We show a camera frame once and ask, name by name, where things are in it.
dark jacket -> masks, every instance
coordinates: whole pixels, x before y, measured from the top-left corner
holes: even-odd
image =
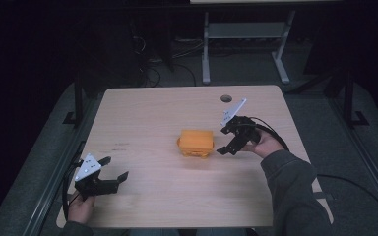
[[[286,150],[278,150],[262,163],[272,194],[275,236],[332,235],[330,219],[314,198],[315,168]],[[60,236],[92,235],[80,223],[68,221]]]

orange box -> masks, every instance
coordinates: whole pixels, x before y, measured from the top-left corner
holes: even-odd
[[[207,158],[214,148],[213,132],[182,130],[177,145],[184,156],[192,155]]]

wooden table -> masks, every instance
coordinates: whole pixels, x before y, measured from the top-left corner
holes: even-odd
[[[231,103],[221,96],[232,96]],[[272,202],[261,158],[249,152],[207,159],[184,157],[176,144],[182,129],[214,131],[215,149],[233,134],[221,133],[222,113],[246,97],[238,115],[271,125],[298,157],[309,161],[281,90],[276,86],[118,88],[100,105],[82,158],[111,156],[100,179],[129,171],[118,194],[99,196],[91,227],[251,227],[272,225]],[[314,192],[320,192],[317,181]],[[73,184],[69,193],[73,193]],[[331,212],[325,200],[320,201]],[[57,225],[65,223],[62,210]]]

gray carpet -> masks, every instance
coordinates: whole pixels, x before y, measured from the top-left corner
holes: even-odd
[[[312,78],[302,75],[309,48],[310,45],[306,43],[290,45],[287,48],[283,60],[291,78],[289,85],[280,82],[269,49],[266,49],[255,53],[211,58],[211,86],[278,85],[284,91],[294,89]],[[196,77],[197,85],[202,86],[199,55],[176,58],[174,63],[189,68]],[[161,75],[159,86],[193,86],[190,72],[183,67],[176,66],[174,72],[162,64],[153,68]],[[158,79],[155,71],[149,71],[149,76],[154,82]],[[319,173],[347,178],[377,195],[347,127],[336,110],[343,100],[341,97],[336,100],[324,97],[324,85],[322,83],[302,95],[285,97],[311,162]],[[62,124],[67,112],[74,110],[73,97],[73,87],[70,86],[60,97],[1,206],[0,235],[23,235],[36,206],[42,204],[41,193],[52,177],[60,156],[70,153],[81,140],[86,139],[101,97],[85,98],[87,118],[80,130],[73,129],[72,125]],[[370,95],[359,86],[355,87],[354,107],[362,111],[370,123],[370,126],[357,127],[355,131],[378,164],[378,111]],[[320,177],[319,181],[323,191],[333,197],[329,206],[335,219],[334,235],[378,235],[377,202],[349,182],[326,177]],[[48,210],[40,235],[57,235],[60,232],[55,225],[60,207],[61,203],[57,198]],[[258,228],[258,231],[260,235],[271,235],[271,228]],[[124,232],[124,229],[96,229],[94,235],[122,235]]]

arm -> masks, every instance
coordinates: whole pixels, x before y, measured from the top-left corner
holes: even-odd
[[[82,196],[76,191],[73,196],[77,195],[78,197],[69,205],[68,220],[59,236],[94,235],[93,231],[86,225],[86,223],[91,218],[93,206],[95,204],[95,196],[90,196],[83,201]]]
[[[247,145],[264,160],[261,165],[272,194],[275,235],[332,235],[325,209],[312,193],[315,168],[284,148],[268,133],[259,144]]]

